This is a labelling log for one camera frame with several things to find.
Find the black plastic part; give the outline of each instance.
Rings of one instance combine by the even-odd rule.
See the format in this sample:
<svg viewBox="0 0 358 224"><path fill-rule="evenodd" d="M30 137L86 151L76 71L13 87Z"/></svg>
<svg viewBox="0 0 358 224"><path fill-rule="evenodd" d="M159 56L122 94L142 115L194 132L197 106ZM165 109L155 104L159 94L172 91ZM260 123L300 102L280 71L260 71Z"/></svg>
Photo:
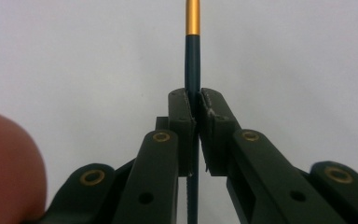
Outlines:
<svg viewBox="0 0 358 224"><path fill-rule="evenodd" d="M240 129L223 95L202 88L200 97L200 139L205 162L212 176L227 175L227 143Z"/></svg>
<svg viewBox="0 0 358 224"><path fill-rule="evenodd" d="M185 89L171 91L168 95L168 129L179 137L179 176L190 176L196 121L191 116Z"/></svg>
<svg viewBox="0 0 358 224"><path fill-rule="evenodd" d="M337 162L318 162L311 168L310 181L349 223L358 223L358 174L355 171Z"/></svg>
<svg viewBox="0 0 358 224"><path fill-rule="evenodd" d="M88 171L99 171L99 173L83 176ZM118 197L113 192L116 177L114 169L103 164L90 164L77 169L57 192L46 214L36 223L96 224L110 222Z"/></svg>
<svg viewBox="0 0 358 224"><path fill-rule="evenodd" d="M264 134L237 130L230 149L255 195L250 223L346 223Z"/></svg>
<svg viewBox="0 0 358 224"><path fill-rule="evenodd" d="M146 135L127 180L113 224L176 222L178 138L171 131Z"/></svg>
<svg viewBox="0 0 358 224"><path fill-rule="evenodd" d="M255 195L232 157L228 162L227 190L240 223L250 223L255 210Z"/></svg>
<svg viewBox="0 0 358 224"><path fill-rule="evenodd" d="M169 129L168 126L168 117L157 117L156 118L156 128L155 130L161 130L161 129Z"/></svg>

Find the screw hole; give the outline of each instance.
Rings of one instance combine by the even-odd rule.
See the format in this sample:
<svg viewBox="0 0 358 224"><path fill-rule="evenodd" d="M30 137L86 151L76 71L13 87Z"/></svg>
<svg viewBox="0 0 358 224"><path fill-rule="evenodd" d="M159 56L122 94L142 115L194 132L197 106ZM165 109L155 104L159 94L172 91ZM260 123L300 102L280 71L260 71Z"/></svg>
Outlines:
<svg viewBox="0 0 358 224"><path fill-rule="evenodd" d="M156 142L166 142L168 140L170 140L170 135L167 134L167 133L155 133L153 135L153 139L156 141Z"/></svg>
<svg viewBox="0 0 358 224"><path fill-rule="evenodd" d="M146 192L146 193L139 195L138 200L139 200L139 203L141 203L141 204L149 204L149 203L153 202L154 197L153 197L153 194Z"/></svg>
<svg viewBox="0 0 358 224"><path fill-rule="evenodd" d="M102 170L89 170L80 177L80 183L85 186L94 186L101 183L104 179Z"/></svg>
<svg viewBox="0 0 358 224"><path fill-rule="evenodd" d="M324 173L332 180L341 184L350 184L353 182L353 177L346 171L338 168L328 166L324 169Z"/></svg>
<svg viewBox="0 0 358 224"><path fill-rule="evenodd" d="M292 199L294 199L298 202L302 202L302 203L307 200L307 198L305 197L305 195L302 192L296 191L296 190L290 191L290 197L292 197Z"/></svg>
<svg viewBox="0 0 358 224"><path fill-rule="evenodd" d="M251 141L251 142L257 141L260 138L257 133L253 133L253 132L242 133L242 137L245 140L248 140L248 141Z"/></svg>

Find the finger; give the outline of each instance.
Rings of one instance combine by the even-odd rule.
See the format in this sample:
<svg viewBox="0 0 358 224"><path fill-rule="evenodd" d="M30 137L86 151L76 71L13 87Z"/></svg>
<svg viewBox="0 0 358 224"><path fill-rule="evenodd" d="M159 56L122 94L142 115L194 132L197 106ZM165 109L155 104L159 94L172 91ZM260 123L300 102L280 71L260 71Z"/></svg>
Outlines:
<svg viewBox="0 0 358 224"><path fill-rule="evenodd" d="M0 223L41 217L46 184L43 160L32 138L0 116Z"/></svg>

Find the white background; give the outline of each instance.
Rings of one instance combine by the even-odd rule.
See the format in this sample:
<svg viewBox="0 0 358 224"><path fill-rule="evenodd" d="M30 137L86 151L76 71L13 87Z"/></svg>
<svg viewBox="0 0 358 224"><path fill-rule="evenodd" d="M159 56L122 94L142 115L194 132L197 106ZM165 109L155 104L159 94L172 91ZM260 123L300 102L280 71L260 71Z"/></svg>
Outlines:
<svg viewBox="0 0 358 224"><path fill-rule="evenodd" d="M0 114L38 144L49 202L75 169L136 156L184 50L184 0L0 1ZM358 171L358 1L202 1L201 86L294 166ZM201 172L200 223L239 222L225 183Z"/></svg>

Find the gold shaft section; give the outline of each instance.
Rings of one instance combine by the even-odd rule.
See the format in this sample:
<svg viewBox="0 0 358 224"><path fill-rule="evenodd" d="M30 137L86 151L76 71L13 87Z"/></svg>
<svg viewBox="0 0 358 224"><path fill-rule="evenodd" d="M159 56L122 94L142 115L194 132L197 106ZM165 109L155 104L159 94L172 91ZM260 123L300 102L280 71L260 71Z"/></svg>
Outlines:
<svg viewBox="0 0 358 224"><path fill-rule="evenodd" d="M186 0L186 35L200 34L200 0Z"/></svg>

